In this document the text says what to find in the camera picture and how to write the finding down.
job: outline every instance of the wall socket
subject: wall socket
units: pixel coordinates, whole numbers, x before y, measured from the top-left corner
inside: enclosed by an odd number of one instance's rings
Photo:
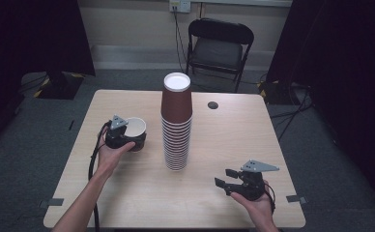
[[[190,1],[169,0],[169,12],[190,13]]]

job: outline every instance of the wooden tabletop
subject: wooden tabletop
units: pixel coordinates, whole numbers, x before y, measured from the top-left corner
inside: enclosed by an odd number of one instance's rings
[[[160,121],[161,92],[99,90],[96,92],[73,145],[53,198],[62,206],[49,206],[43,223],[53,227],[87,184],[87,173],[97,133],[114,114],[146,121],[147,139],[139,153],[127,153],[106,182],[98,201],[101,227],[110,228],[249,228],[243,208],[215,177],[225,169],[240,171],[248,160],[279,167],[264,172],[275,192],[274,222],[281,228],[305,224],[299,202],[286,196],[295,189],[277,142],[274,128],[258,95],[192,93],[193,121],[187,166],[172,171],[165,166]],[[210,109],[208,102],[217,102]],[[94,225],[91,217],[89,226]]]

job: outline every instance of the chair backrest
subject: chair backrest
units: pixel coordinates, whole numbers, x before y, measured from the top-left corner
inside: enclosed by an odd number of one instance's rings
[[[191,36],[250,46],[254,40],[253,32],[241,23],[225,22],[206,17],[195,19],[189,25],[188,33],[190,42]]]

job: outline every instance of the gray carpet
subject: gray carpet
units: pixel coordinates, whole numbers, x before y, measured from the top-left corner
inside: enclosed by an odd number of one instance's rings
[[[39,204],[52,197],[97,90],[161,90],[163,78],[173,72],[177,71],[97,71],[96,77],[84,79],[72,101],[35,99],[32,96],[39,80],[24,85],[23,89],[28,89],[24,92],[26,98],[0,134],[0,231],[48,231],[43,227],[46,209]],[[263,74],[245,72],[239,93],[258,94],[254,83]],[[42,73],[28,74],[23,82],[41,76]],[[191,79],[193,91],[234,89],[230,80],[203,77],[198,72]],[[297,108],[268,105],[271,115]],[[277,137],[288,122],[281,123],[283,119],[273,119]],[[297,193],[308,200],[303,205],[306,226],[284,231],[375,231],[375,193],[333,144],[327,125],[314,108],[294,118],[280,139],[280,146]]]

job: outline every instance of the person's hand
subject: person's hand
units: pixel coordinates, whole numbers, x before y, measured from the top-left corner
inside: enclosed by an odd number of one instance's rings
[[[255,201],[249,201],[237,192],[230,193],[230,196],[245,207],[258,232],[278,231],[273,222],[270,198],[266,193]]]
[[[102,134],[105,134],[108,130],[108,127],[103,129]],[[129,142],[124,146],[118,149],[112,149],[105,145],[105,141],[103,140],[103,136],[101,136],[100,144],[99,144],[99,154],[98,154],[98,170],[103,171],[106,173],[108,177],[110,177],[113,173],[113,170],[118,165],[120,157],[130,150],[135,145],[134,142]]]

